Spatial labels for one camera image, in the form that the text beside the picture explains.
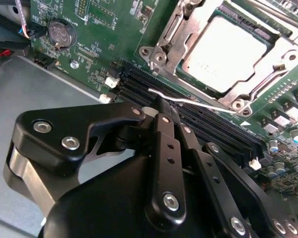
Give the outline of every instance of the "green circuit board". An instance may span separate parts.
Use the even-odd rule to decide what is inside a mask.
[[[286,10],[279,4],[281,0],[268,1],[290,17],[296,18],[288,12],[289,9]],[[76,44],[65,51],[56,51],[51,45],[49,36],[33,40],[32,47],[34,51],[56,59],[56,67],[59,70],[106,94],[109,87],[105,85],[105,79],[113,61],[120,65],[130,62],[137,68],[152,73],[138,54],[138,49],[140,46],[154,46],[157,43],[177,2],[177,0],[32,0],[33,22],[48,26],[51,20],[62,18],[74,27],[77,34]],[[148,7],[150,12],[145,13],[144,7]],[[285,34],[288,31],[266,15],[262,15],[262,20]],[[79,63],[78,68],[70,67],[72,60]],[[181,93],[190,95],[178,85],[162,77],[158,79]],[[197,83],[195,79],[190,77],[187,79],[193,85]],[[275,138],[283,143],[285,150],[271,154],[274,159],[267,160],[262,170],[250,175],[253,178],[260,174],[266,175],[267,166],[282,161],[285,163],[286,173],[272,179],[272,186],[286,193],[293,193],[294,186],[298,185],[298,173],[294,170],[294,166],[298,165],[298,144],[295,144],[290,136],[290,131],[298,128],[298,121],[274,136],[262,128],[260,121],[263,117],[270,117],[273,110],[282,110],[284,102],[289,100],[296,102],[293,94],[295,91],[298,91],[298,66],[252,104],[252,116],[245,118],[215,112],[266,142]]]

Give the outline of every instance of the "cable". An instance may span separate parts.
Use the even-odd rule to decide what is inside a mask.
[[[21,20],[21,26],[22,26],[22,31],[23,31],[23,34],[26,38],[30,38],[27,34],[27,31],[26,31],[26,20],[25,20],[25,16],[23,14],[23,11],[22,11],[22,4],[21,4],[21,1],[20,0],[15,0],[15,6],[16,8],[18,9],[19,13],[20,13],[20,20]]]
[[[248,2],[249,4],[253,5],[254,7],[260,9],[260,10],[263,10],[269,14],[272,14],[273,16],[281,19],[282,21],[298,28],[298,22],[296,22],[295,20],[292,20],[290,17],[288,17],[287,15],[284,15],[274,9],[272,9],[271,7],[269,6],[266,6],[265,4],[257,1],[257,0],[246,0],[246,2]]]
[[[165,96],[163,93],[161,93],[160,91],[157,91],[155,89],[149,88],[148,92],[152,92],[152,93],[156,93],[158,94],[160,97],[169,100],[169,101],[173,101],[173,102],[178,102],[178,103],[188,103],[188,104],[193,104],[199,107],[203,107],[203,108],[209,108],[209,109],[213,109],[216,111],[220,111],[220,112],[224,112],[224,113],[231,113],[231,114],[235,114],[236,112],[231,111],[231,110],[227,110],[227,109],[223,109],[223,108],[218,108],[218,107],[213,107],[207,104],[203,104],[203,103],[199,103],[199,102],[194,102],[192,100],[186,99],[186,98],[171,98],[168,96]]]

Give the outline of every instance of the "gray metal surface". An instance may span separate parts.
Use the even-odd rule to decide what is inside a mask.
[[[0,27],[0,41],[19,40]],[[14,58],[0,68],[0,238],[37,236],[43,214],[39,207],[10,189],[2,176],[16,117],[28,110],[91,105],[98,102],[88,92],[28,61]],[[105,157],[82,166],[80,182],[131,156]]]

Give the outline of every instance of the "metal lever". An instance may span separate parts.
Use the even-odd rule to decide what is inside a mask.
[[[145,211],[151,223],[162,231],[176,228],[186,217],[180,143],[174,138],[173,127],[170,115],[155,116],[153,170]]]
[[[201,188],[208,196],[214,212],[213,231],[217,238],[258,237],[242,217],[213,157],[201,151],[194,132],[186,125],[179,125],[179,138],[185,158],[192,160],[201,181]]]

